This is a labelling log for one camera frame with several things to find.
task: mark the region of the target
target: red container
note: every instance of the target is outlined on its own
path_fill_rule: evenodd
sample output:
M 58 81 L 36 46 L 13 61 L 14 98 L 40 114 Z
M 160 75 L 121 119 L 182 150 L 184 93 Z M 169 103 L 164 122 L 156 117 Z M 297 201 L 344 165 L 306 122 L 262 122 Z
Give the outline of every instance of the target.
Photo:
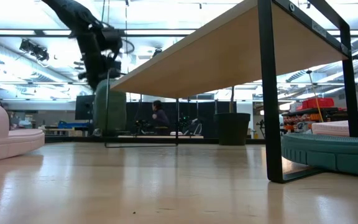
M 332 98 L 317 98 L 320 108 L 334 107 L 334 99 Z M 316 98 L 308 99 L 302 102 L 302 109 L 317 108 Z

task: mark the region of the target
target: black trash bin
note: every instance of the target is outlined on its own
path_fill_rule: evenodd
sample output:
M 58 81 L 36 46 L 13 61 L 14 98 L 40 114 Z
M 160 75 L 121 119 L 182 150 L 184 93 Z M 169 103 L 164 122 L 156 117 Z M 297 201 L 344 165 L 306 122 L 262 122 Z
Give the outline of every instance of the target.
M 222 146 L 243 146 L 246 144 L 248 124 L 251 118 L 247 113 L 215 114 L 219 144 Z

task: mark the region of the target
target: pink seat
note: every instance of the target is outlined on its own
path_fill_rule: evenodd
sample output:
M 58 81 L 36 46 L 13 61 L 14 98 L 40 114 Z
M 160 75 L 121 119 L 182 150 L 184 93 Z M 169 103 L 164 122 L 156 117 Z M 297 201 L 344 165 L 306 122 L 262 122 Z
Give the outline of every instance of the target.
M 0 107 L 0 159 L 17 156 L 44 145 L 45 135 L 38 129 L 9 131 L 9 118 Z
M 311 125 L 313 134 L 325 134 L 332 136 L 349 136 L 347 121 L 333 121 L 325 123 L 313 123 Z

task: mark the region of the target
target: dark hair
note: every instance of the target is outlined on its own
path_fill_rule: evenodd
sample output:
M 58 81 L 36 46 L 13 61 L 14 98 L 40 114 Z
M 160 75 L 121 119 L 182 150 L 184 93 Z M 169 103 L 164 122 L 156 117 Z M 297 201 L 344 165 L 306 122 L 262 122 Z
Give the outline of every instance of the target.
M 155 109 L 161 110 L 162 109 L 162 103 L 159 100 L 156 100 L 153 102 L 153 105 L 155 106 Z

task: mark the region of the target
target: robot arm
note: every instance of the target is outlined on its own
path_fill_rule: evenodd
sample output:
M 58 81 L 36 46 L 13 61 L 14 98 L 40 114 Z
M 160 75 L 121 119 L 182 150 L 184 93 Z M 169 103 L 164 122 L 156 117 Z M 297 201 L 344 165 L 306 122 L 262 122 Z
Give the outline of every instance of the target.
M 87 78 L 88 84 L 95 91 L 98 83 L 110 77 L 119 76 L 121 64 L 114 62 L 122 47 L 122 30 L 104 27 L 92 13 L 74 0 L 42 0 L 51 7 L 59 19 L 72 31 L 71 35 L 78 41 L 86 73 L 79 78 Z M 111 50 L 113 56 L 104 56 L 101 51 Z

